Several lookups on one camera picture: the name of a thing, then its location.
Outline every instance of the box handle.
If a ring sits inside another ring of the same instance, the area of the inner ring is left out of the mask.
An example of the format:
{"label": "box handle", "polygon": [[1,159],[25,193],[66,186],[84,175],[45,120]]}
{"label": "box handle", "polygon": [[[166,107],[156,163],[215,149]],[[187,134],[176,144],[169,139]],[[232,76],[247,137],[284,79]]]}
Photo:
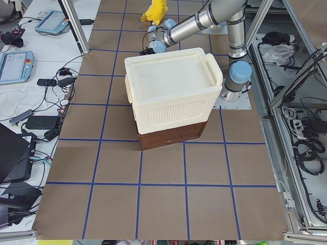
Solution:
{"label": "box handle", "polygon": [[217,61],[215,60],[214,56],[212,54],[206,54],[205,62],[208,65],[209,71],[213,76],[216,85],[221,86],[223,81],[223,73],[221,72],[221,69],[219,68],[219,65],[217,64]]}
{"label": "box handle", "polygon": [[132,102],[133,102],[132,93],[131,93],[131,89],[129,88],[127,75],[125,76],[125,86],[126,86],[128,101],[129,101],[129,103],[132,104]]}

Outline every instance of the laptop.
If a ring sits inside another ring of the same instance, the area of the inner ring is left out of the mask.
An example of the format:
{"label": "laptop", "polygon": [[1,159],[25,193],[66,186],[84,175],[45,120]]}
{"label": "laptop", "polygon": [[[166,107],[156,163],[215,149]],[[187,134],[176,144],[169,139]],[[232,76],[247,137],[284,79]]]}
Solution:
{"label": "laptop", "polygon": [[0,183],[20,182],[30,178],[36,143],[35,135],[16,134],[0,124]]}

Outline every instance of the tablet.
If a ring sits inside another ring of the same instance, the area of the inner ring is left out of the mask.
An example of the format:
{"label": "tablet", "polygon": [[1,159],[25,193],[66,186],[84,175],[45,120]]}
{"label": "tablet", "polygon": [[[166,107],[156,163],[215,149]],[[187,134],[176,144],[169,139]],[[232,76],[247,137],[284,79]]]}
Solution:
{"label": "tablet", "polygon": [[32,51],[4,53],[0,61],[0,84],[25,82],[31,75]]}
{"label": "tablet", "polygon": [[52,10],[34,28],[36,32],[59,35],[68,26],[68,21],[63,12]]}

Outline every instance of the ribbed panel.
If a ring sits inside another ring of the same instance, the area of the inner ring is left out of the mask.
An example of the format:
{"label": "ribbed panel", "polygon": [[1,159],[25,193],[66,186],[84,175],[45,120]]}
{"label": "ribbed panel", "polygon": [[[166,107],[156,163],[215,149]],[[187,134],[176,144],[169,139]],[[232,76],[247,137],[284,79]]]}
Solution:
{"label": "ribbed panel", "polygon": [[200,116],[205,108],[205,102],[174,106],[149,113],[149,125],[161,125]]}

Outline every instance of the electronic device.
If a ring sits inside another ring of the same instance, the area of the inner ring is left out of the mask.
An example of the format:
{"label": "electronic device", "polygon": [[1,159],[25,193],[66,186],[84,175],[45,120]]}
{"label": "electronic device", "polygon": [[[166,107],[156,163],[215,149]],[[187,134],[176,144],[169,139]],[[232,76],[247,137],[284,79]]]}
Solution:
{"label": "electronic device", "polygon": [[21,220],[30,216],[28,212],[42,192],[26,182],[11,183],[0,196],[0,229],[18,225]]}
{"label": "electronic device", "polygon": [[0,84],[25,82],[31,75],[32,51],[4,53],[0,61]]}
{"label": "electronic device", "polygon": [[94,19],[80,19],[81,26],[87,26],[94,23]]}
{"label": "electronic device", "polygon": [[16,32],[6,32],[5,34],[0,35],[1,41],[5,45],[13,45],[15,47],[23,47],[24,42],[21,39],[22,34],[24,33],[25,29],[20,29],[20,31],[16,30]]}
{"label": "electronic device", "polygon": [[28,109],[27,111],[23,112],[22,114],[15,116],[14,118],[10,119],[9,122],[12,126],[17,125],[20,121],[25,120],[30,115],[33,115],[34,112],[31,109]]}
{"label": "electronic device", "polygon": [[51,35],[59,35],[68,27],[68,21],[61,11],[52,10],[42,21],[34,28],[36,32]]}
{"label": "electronic device", "polygon": [[40,78],[39,80],[37,80],[37,85],[47,86],[47,87],[54,87],[54,86],[57,85],[57,80]]}
{"label": "electronic device", "polygon": [[73,85],[76,81],[76,77],[64,78],[58,81],[58,86],[63,88],[69,85]]}
{"label": "electronic device", "polygon": [[327,133],[327,121],[322,120],[303,120],[302,121],[305,132],[312,134],[326,134]]}
{"label": "electronic device", "polygon": [[36,136],[15,134],[0,124],[0,183],[24,181],[30,178]]}
{"label": "electronic device", "polygon": [[58,116],[29,116],[25,127],[27,129],[50,130],[58,126]]}

